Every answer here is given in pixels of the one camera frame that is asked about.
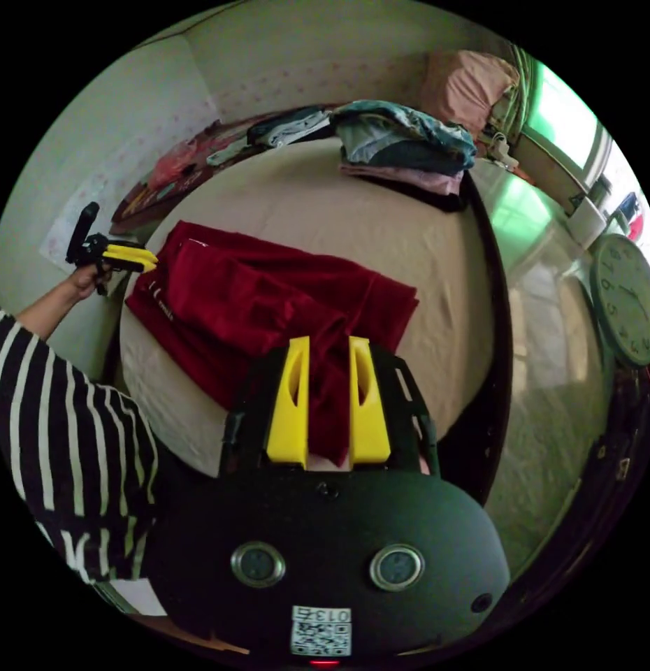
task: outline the white bedsheet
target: white bedsheet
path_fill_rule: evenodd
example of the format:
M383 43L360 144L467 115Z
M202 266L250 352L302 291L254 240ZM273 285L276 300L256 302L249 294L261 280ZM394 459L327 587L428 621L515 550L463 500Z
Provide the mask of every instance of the white bedsheet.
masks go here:
M408 362L442 437L479 391L493 354L476 220L470 210L446 214L341 175L339 147L336 138L291 145L225 170L179 204L148 247L158 251L184 219L351 259L417 287L420 305L398 354ZM216 475L225 411L127 307L121 354L125 382L157 436L190 466ZM310 468L333 465L312 459Z

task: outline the pink cloth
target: pink cloth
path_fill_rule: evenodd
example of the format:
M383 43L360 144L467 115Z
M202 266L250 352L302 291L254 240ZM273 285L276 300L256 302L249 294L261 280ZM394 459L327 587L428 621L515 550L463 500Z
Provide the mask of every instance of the pink cloth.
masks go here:
M462 172L449 177L448 175L426 173L421 170L411 170L410 168L374 168L372 166L354 165L351 163L342 163L339 165L339 169L345 175L354 177L376 177L381 180L413 184L424 191L441 196L460 194L460 182L463 179Z
M421 111L464 126L476 140L493 106L519 85L519 72L506 61L475 51L434 52L421 89Z

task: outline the plastic bag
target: plastic bag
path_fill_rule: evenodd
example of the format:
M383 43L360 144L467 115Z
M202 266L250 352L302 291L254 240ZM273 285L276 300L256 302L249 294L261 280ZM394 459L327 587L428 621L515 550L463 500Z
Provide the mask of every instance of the plastic bag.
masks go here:
M183 170L193 162L197 153L195 140L178 143L172 147L153 168L148 178L148 188L157 191L167 184L175 182Z

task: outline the tiled floor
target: tiled floor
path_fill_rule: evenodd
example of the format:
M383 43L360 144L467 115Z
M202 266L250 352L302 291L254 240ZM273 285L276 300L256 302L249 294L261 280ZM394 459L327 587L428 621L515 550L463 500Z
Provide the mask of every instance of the tiled floor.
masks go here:
M610 355L600 353L588 296L571 268L589 257L563 227L565 215L526 182L478 164L502 252L512 311L510 420L486 509L512 577L533 560L564 514L592 442L605 428Z

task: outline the screw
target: screw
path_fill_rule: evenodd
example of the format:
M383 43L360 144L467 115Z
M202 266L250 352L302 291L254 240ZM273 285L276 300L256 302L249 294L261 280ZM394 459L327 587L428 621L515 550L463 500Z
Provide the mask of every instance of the screw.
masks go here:
M479 594L474 601L472 601L472 613L482 613L488 608L491 607L491 604L493 603L493 595L492 594Z
M326 482L319 482L316 487L316 491L321 496L325 498L337 498L339 496L339 490L333 485L327 484Z

